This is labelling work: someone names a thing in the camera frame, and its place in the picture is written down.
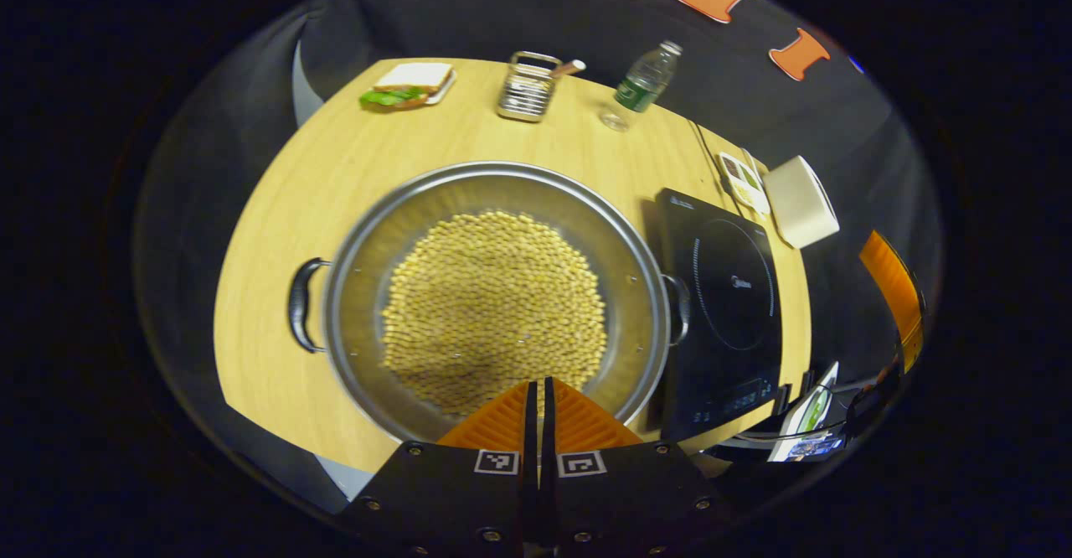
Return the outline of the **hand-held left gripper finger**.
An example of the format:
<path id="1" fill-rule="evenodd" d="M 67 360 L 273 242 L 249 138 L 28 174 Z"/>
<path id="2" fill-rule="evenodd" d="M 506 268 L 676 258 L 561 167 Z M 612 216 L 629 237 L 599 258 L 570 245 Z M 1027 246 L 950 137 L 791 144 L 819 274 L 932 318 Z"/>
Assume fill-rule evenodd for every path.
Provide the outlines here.
<path id="1" fill-rule="evenodd" d="M 521 557 L 539 488 L 539 387 L 483 405 L 440 441 L 402 442 L 338 523 L 375 557 Z"/>
<path id="2" fill-rule="evenodd" d="M 678 443 L 643 442 L 581 391 L 544 380 L 544 531 L 559 557 L 686 557 L 732 514 Z"/>

